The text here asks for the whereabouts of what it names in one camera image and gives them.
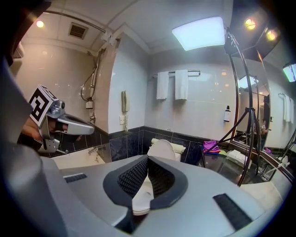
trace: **white towel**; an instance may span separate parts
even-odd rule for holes
[[[294,100],[290,98],[291,100],[291,123],[294,123]]]
[[[177,70],[175,73],[175,99],[188,98],[188,70]]]
[[[168,72],[159,72],[157,74],[156,99],[158,100],[166,99],[167,91],[168,91]]]
[[[284,121],[291,121],[291,101],[287,95],[284,95]]]

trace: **soap bottle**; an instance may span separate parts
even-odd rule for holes
[[[226,110],[225,110],[225,114],[224,114],[224,121],[225,122],[229,122],[230,121],[230,110],[229,110],[229,106],[227,106]]]

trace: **tripod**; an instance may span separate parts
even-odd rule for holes
[[[243,167],[243,171],[242,171],[240,180],[237,183],[238,186],[241,186],[242,183],[243,183],[243,180],[244,180],[244,178],[245,178],[245,176],[247,174],[247,169],[249,167],[249,163],[250,163],[250,159],[251,159],[251,154],[252,154],[252,150],[253,150],[253,143],[254,143],[254,131],[256,131],[257,137],[258,137],[257,138],[257,147],[255,147],[256,152],[257,152],[257,170],[256,170],[256,175],[258,174],[258,165],[259,165],[259,160],[260,160],[261,137],[260,137],[259,123],[258,123],[258,120],[257,120],[256,115],[255,115],[255,109],[253,108],[252,85],[251,85],[251,79],[250,79],[250,74],[249,74],[249,71],[248,71],[248,68],[247,68],[246,60],[244,58],[244,55],[242,54],[242,52],[239,49],[239,45],[238,45],[236,39],[229,32],[229,29],[227,29],[227,34],[228,34],[228,38],[230,38],[231,41],[232,41],[231,44],[234,44],[234,46],[237,48],[237,50],[238,50],[238,52],[240,54],[240,57],[241,57],[241,60],[242,60],[242,63],[243,63],[245,72],[246,72],[247,83],[248,83],[248,92],[249,92],[249,108],[246,108],[245,109],[245,112],[243,113],[242,117],[235,123],[235,125],[230,129],[230,131],[224,137],[222,137],[220,139],[220,141],[218,141],[217,144],[215,144],[214,146],[212,146],[210,149],[206,150],[206,152],[211,151],[214,147],[216,147],[218,144],[220,144],[222,142],[226,142],[226,141],[229,141],[229,140],[231,140],[233,138],[241,137],[243,135],[246,135],[247,138],[249,138],[249,140],[250,140],[250,145],[249,145],[249,151],[248,151],[248,155],[247,155],[247,160],[245,160],[245,164],[244,164],[244,167]],[[229,58],[230,58],[231,66],[232,66],[233,73],[234,73],[234,79],[237,81],[237,74],[236,74],[234,62],[233,62],[233,59],[232,59],[232,57],[231,57],[230,54],[229,54]],[[233,130],[236,129],[236,127],[238,126],[238,124],[241,123],[241,121],[244,119],[244,117],[247,114],[249,114],[249,120],[248,120],[248,125],[247,125],[246,132],[244,132],[244,133],[242,133],[240,135],[237,135],[237,136],[234,136],[234,137],[225,139],[230,133],[232,133]]]

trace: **black rubber strip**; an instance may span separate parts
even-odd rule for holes
[[[236,231],[252,222],[252,219],[227,194],[213,197]]]
[[[85,179],[87,176],[85,174],[78,174],[78,175],[72,175],[68,177],[64,177],[66,183],[71,183],[77,180]]]

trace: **light panel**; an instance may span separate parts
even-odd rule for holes
[[[254,77],[250,76],[250,79],[251,79],[251,85],[254,85],[255,84],[255,81],[258,83],[259,81],[257,79],[255,79]],[[247,82],[247,76],[244,76],[243,78],[241,78],[239,80],[239,87],[240,88],[247,88],[248,87],[248,82]]]
[[[179,26],[172,30],[183,48],[197,48],[224,45],[224,24],[221,17],[211,17]]]
[[[289,66],[285,67],[283,70],[284,70],[284,73],[286,74],[289,82],[296,81],[296,74],[295,74],[296,64],[289,65]]]

